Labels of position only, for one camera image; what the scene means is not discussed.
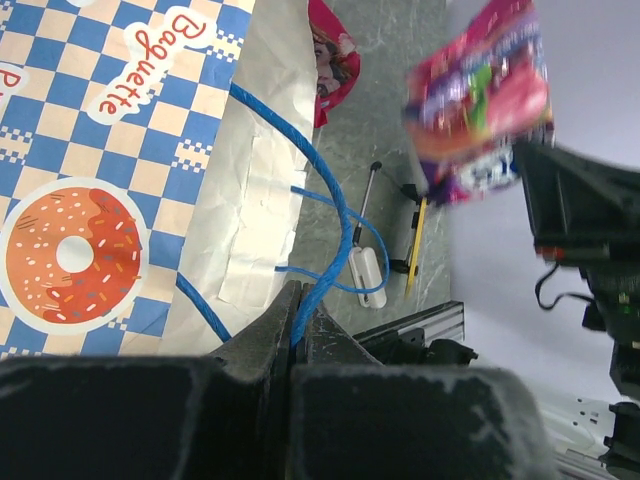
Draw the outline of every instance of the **white surface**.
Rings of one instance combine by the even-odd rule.
[[[455,0],[452,35],[484,0]],[[538,0],[558,143],[638,167],[640,2]],[[615,402],[612,341],[581,328],[585,304],[566,300],[546,313],[533,294],[546,271],[533,252],[522,188],[451,211],[453,296],[464,301],[467,341],[535,381]],[[586,292],[577,271],[559,271],[544,289]]]
[[[311,138],[316,95],[307,3],[259,0],[233,81]],[[198,197],[180,271],[233,335],[280,290],[293,246],[306,159],[247,107],[229,99]],[[176,292],[160,354],[204,354],[220,340]]]

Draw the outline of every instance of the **marble surface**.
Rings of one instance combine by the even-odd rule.
[[[409,68],[446,40],[445,0],[326,0],[353,36],[362,57],[360,77],[349,97],[329,115],[314,143],[336,175],[348,204],[359,211],[369,167],[383,164],[376,175],[366,217],[382,235],[392,258],[405,258],[412,241],[415,205],[399,191],[411,182],[407,140],[400,122],[405,102],[404,77]],[[327,194],[311,172],[310,190]],[[335,255],[340,238],[334,210],[306,200],[302,206],[290,265],[322,272]],[[376,249],[363,232],[361,246]],[[356,295],[333,289],[325,298],[329,313],[354,334],[450,299],[447,215],[429,211],[423,232],[419,275],[405,300],[406,276],[391,274],[387,305],[380,310],[360,306]],[[353,285],[349,267],[340,281]]]

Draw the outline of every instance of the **cartoon character print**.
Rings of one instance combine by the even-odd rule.
[[[329,36],[315,25],[311,25],[313,48],[318,69],[317,92],[320,98],[346,84],[352,77],[346,63],[347,56],[355,51],[355,45],[346,34],[341,34],[336,45]]]

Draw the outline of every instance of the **snack bag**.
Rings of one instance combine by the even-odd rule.
[[[513,184],[515,136],[553,140],[532,0],[492,0],[409,74],[408,87],[404,123],[437,204],[481,199]]]
[[[314,127],[327,123],[327,113],[349,94],[360,74],[360,55],[338,17],[322,0],[309,1],[309,23],[318,68]]]

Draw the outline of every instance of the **white paper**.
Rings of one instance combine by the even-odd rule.
[[[308,6],[259,0],[233,81],[298,128],[313,131],[317,73]],[[302,199],[305,157],[273,127],[229,98],[187,234],[180,272],[233,335],[283,284]],[[159,354],[204,354],[221,344],[176,292]]]

